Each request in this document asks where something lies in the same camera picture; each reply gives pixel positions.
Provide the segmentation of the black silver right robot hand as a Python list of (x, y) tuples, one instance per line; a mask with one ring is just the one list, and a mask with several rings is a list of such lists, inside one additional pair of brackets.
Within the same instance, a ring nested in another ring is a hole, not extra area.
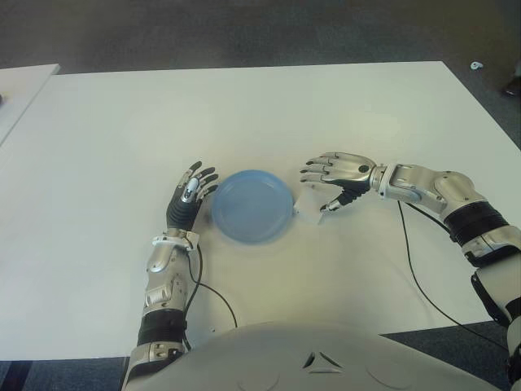
[(327, 152), (309, 159), (300, 170), (300, 182), (336, 186), (340, 193), (319, 211), (334, 212), (370, 190), (376, 164), (369, 158), (345, 152)]

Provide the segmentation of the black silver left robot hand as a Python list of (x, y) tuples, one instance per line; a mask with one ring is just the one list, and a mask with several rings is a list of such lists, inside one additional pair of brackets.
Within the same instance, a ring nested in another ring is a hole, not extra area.
[(218, 188), (219, 175), (214, 167), (202, 169), (197, 161), (181, 176), (166, 209), (170, 230), (191, 231), (204, 199)]

